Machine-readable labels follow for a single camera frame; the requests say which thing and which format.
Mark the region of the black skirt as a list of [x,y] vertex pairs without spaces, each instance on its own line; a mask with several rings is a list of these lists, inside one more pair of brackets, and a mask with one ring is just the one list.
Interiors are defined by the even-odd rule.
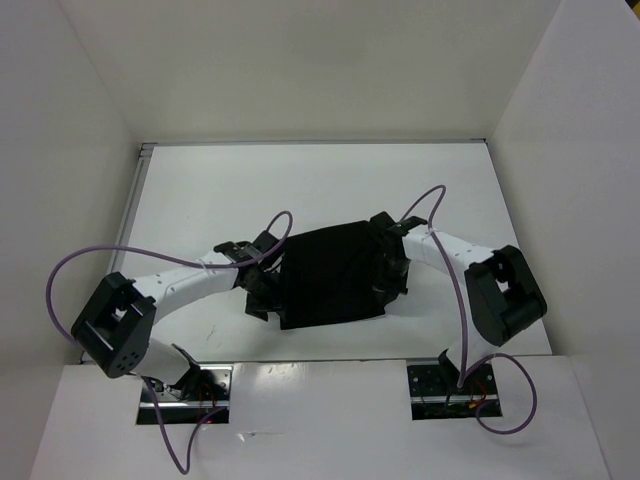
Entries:
[[364,220],[289,237],[280,268],[280,328],[382,316],[385,307],[373,290],[377,253],[371,225]]

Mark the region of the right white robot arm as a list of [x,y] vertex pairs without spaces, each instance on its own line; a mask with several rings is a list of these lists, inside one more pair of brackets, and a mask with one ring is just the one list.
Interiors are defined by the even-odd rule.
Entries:
[[428,225],[397,223],[382,234],[382,280],[376,288],[405,292],[413,262],[447,275],[454,287],[461,337],[438,358],[438,380],[450,393],[462,392],[473,381],[473,370],[547,313],[523,253],[512,245],[491,249]]

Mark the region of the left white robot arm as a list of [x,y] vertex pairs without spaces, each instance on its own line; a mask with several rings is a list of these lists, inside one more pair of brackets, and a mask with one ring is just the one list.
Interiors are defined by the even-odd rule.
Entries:
[[198,390],[202,368],[185,349],[154,339],[154,326],[187,305],[238,287],[242,277],[281,251],[276,240],[227,242],[193,267],[136,279],[111,273],[94,290],[71,335],[107,377],[148,377],[176,399],[188,399]]

